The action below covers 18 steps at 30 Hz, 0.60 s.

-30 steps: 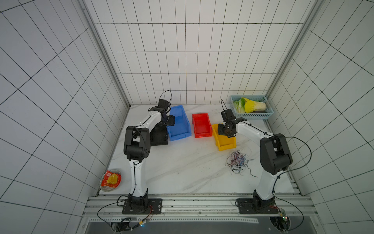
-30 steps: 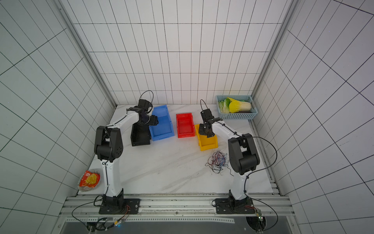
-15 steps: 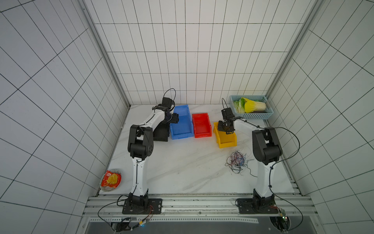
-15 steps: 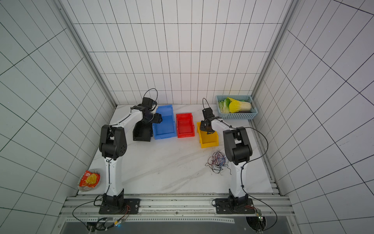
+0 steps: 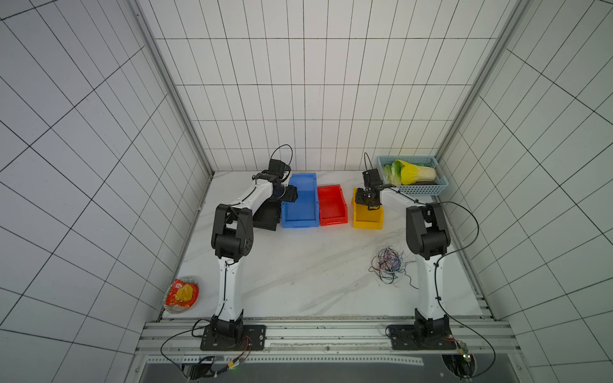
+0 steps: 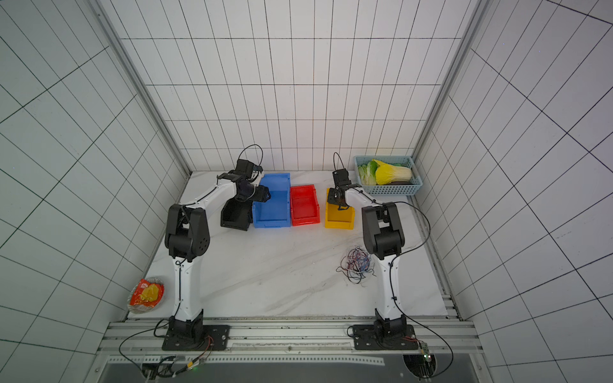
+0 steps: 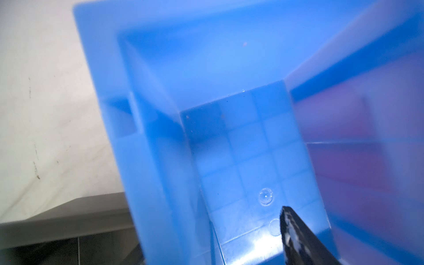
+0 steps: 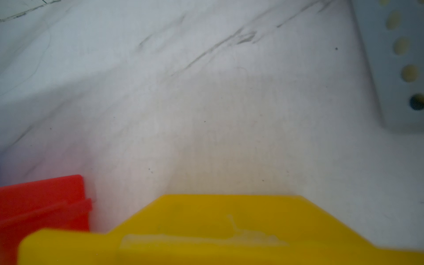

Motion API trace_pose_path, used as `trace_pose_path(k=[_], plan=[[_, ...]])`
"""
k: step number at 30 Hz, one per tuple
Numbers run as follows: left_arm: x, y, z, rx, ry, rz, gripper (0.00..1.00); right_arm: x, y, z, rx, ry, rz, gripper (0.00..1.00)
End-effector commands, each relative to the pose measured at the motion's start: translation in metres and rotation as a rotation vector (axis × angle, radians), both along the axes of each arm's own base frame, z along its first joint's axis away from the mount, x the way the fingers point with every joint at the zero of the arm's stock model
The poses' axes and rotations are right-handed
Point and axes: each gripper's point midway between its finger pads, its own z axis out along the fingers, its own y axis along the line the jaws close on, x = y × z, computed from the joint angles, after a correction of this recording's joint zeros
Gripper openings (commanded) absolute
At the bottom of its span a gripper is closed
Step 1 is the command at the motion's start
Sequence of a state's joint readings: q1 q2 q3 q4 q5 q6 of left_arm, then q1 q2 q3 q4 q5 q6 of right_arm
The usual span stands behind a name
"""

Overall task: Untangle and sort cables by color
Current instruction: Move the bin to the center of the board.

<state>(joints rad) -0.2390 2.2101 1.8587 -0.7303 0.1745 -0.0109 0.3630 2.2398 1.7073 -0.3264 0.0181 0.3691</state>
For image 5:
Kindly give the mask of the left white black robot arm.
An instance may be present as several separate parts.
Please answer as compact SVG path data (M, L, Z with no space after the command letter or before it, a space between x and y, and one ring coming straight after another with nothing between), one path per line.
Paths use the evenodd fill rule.
M239 346L243 342L243 305L239 294L240 260L246 257L254 244L253 215L266 202L297 201L295 186L286 185L291 174L289 164L269 160L268 168L252 177L252 187L237 201L219 204L212 226L212 248L220 267L220 295L216 314L208 328L213 337Z

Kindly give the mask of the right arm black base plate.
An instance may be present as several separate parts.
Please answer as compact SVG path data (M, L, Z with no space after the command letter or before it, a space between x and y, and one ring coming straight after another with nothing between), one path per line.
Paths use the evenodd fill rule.
M448 325L389 325L386 336L391 341L392 349L404 351L436 350L451 351L456 343L450 340L452 335Z

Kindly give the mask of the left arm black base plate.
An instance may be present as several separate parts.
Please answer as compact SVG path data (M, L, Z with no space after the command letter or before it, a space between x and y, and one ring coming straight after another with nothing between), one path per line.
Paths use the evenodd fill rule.
M231 325L224 329L222 325L209 325L201 338L202 351L260 351L264 349L267 335L265 325Z

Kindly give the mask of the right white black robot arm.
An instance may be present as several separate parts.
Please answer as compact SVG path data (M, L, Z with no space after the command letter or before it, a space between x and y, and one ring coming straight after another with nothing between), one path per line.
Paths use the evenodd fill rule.
M362 173L364 186L356 191L355 202L370 210L387 207L403 215L405 241L416 255L418 275L418 303L410 337L419 349L448 349L450 317L442 309L438 276L451 244L450 231L443 208L439 203L420 202L383 183L378 169Z

